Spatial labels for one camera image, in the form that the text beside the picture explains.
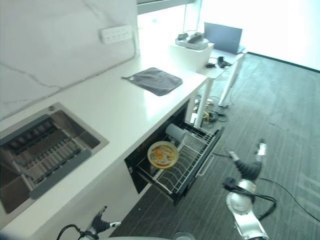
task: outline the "sink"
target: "sink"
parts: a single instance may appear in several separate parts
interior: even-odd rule
[[[58,102],[0,136],[0,228],[109,143]]]

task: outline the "laptop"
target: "laptop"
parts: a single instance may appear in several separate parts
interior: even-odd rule
[[[214,49],[231,54],[241,53],[245,47],[239,45],[242,29],[214,23],[204,23],[204,37],[214,43]]]

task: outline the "power strip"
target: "power strip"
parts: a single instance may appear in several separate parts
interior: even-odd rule
[[[100,39],[104,44],[113,44],[133,37],[130,25],[101,29],[99,33]]]

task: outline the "floor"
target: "floor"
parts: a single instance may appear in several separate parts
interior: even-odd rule
[[[228,73],[217,80],[211,95],[220,96]],[[267,160],[260,177],[287,188],[300,204],[320,218],[320,73],[255,55],[245,57],[223,112],[227,122],[203,124],[225,131],[214,151],[234,150],[244,161],[254,157],[259,139],[267,143]],[[197,240],[240,239],[226,207],[225,177],[240,178],[229,158],[215,156],[206,174],[198,177],[177,206],[151,187],[112,234],[171,239],[176,232],[190,232]],[[277,208],[261,221],[271,240],[315,240],[320,222],[298,207],[281,188],[259,179],[257,192],[277,199]],[[257,199],[254,212],[269,203]]]

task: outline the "dish towel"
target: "dish towel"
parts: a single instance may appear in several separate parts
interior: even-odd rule
[[[132,76],[123,76],[122,78],[129,80],[131,83],[144,88],[157,96],[166,95],[183,83],[181,78],[155,67],[137,72]]]

